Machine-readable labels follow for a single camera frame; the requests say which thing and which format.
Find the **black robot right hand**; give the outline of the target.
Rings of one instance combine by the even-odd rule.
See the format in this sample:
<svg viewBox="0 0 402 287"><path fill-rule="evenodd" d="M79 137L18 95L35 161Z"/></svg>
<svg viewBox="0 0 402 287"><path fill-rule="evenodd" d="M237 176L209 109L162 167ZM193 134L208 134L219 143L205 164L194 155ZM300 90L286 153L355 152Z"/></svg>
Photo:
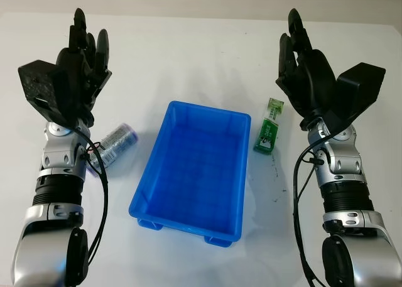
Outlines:
<svg viewBox="0 0 402 287"><path fill-rule="evenodd" d="M330 109L335 75L325 55L312 48L295 8L288 15L288 30L280 37L276 84L302 117L300 127L306 131Z"/></svg>

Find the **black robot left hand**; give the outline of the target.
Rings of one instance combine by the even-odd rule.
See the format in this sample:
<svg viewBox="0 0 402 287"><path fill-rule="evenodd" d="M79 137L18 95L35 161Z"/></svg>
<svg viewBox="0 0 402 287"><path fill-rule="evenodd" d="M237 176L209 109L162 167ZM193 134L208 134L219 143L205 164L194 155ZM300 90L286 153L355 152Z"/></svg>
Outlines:
<svg viewBox="0 0 402 287"><path fill-rule="evenodd" d="M92 109L97 96L109 80L109 37L102 29L97 38L87 32L85 14L77 8L73 25L69 29L68 47L57 56L57 65L66 71L70 94L71 115L68 121L74 125L81 119L87 127L94 125Z"/></svg>

